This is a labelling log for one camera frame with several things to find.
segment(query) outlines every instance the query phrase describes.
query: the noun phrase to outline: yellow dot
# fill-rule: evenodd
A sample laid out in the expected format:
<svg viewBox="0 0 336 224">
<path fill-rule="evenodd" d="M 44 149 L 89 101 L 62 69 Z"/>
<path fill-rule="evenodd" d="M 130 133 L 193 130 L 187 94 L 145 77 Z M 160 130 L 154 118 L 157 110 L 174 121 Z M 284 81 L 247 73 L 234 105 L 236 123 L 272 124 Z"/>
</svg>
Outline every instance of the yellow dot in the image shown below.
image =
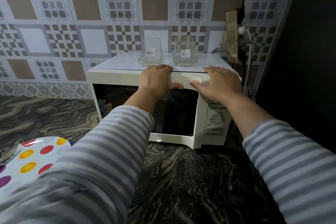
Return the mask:
<svg viewBox="0 0 336 224">
<path fill-rule="evenodd" d="M 21 153 L 19 155 L 19 158 L 23 159 L 23 158 L 28 158 L 30 157 L 32 154 L 34 153 L 34 150 L 27 150 L 27 151 L 24 151 L 23 153 Z"/>
<path fill-rule="evenodd" d="M 20 169 L 20 173 L 24 174 L 29 171 L 32 171 L 36 167 L 37 163 L 36 162 L 29 162 L 28 164 L 25 164 L 23 167 Z"/>
<path fill-rule="evenodd" d="M 62 145 L 62 144 L 65 144 L 66 141 L 67 141 L 67 140 L 66 140 L 65 138 L 60 137 L 60 138 L 57 140 L 56 144 L 57 144 L 57 145 Z"/>
</svg>

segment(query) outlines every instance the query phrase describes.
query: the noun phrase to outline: person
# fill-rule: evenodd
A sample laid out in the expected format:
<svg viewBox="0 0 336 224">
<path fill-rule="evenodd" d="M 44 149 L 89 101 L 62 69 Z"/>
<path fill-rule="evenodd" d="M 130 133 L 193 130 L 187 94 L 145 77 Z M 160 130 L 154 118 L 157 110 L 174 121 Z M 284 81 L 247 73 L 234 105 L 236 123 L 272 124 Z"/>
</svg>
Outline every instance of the person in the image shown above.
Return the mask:
<svg viewBox="0 0 336 224">
<path fill-rule="evenodd" d="M 236 73 L 204 70 L 209 84 L 191 85 L 230 111 L 285 221 L 336 223 L 336 156 L 242 95 Z M 171 71 L 167 65 L 146 68 L 139 89 L 123 106 L 0 204 L 0 223 L 126 223 L 155 104 L 168 90 L 183 89 L 168 84 Z"/>
</svg>

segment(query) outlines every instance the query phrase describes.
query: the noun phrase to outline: plastic container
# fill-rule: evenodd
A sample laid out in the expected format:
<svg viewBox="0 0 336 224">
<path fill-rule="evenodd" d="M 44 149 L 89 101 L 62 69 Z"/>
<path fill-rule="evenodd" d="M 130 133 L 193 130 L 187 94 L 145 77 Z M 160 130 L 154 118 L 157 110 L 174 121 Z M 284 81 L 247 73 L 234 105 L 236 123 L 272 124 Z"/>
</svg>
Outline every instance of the plastic container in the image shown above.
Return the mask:
<svg viewBox="0 0 336 224">
<path fill-rule="evenodd" d="M 177 66 L 197 66 L 198 57 L 195 53 L 195 41 L 190 36 L 175 38 L 173 62 Z"/>
<path fill-rule="evenodd" d="M 141 52 L 138 62 L 142 66 L 160 65 L 162 62 L 161 38 L 145 37 L 145 49 Z"/>
</svg>

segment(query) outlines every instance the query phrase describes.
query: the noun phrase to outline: black marble countertop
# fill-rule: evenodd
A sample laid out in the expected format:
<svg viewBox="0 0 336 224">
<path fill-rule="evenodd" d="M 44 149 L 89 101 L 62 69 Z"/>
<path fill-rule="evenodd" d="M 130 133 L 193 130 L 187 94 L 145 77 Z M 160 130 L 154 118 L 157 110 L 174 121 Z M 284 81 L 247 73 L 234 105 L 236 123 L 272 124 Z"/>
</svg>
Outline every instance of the black marble countertop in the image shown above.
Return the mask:
<svg viewBox="0 0 336 224">
<path fill-rule="evenodd" d="M 71 144 L 99 122 L 93 100 L 0 96 L 0 149 L 60 136 Z M 225 146 L 150 142 L 128 223 L 285 223 L 231 125 Z"/>
</svg>

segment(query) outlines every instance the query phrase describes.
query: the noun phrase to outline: microwave control panel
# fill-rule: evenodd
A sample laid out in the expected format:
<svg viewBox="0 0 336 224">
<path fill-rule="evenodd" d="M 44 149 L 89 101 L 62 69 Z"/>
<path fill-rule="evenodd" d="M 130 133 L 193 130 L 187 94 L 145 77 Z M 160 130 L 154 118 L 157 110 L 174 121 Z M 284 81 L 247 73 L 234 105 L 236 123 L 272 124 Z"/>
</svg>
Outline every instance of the microwave control panel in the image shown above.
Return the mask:
<svg viewBox="0 0 336 224">
<path fill-rule="evenodd" d="M 227 108 L 209 101 L 202 144 L 224 145 L 231 115 Z"/>
</svg>

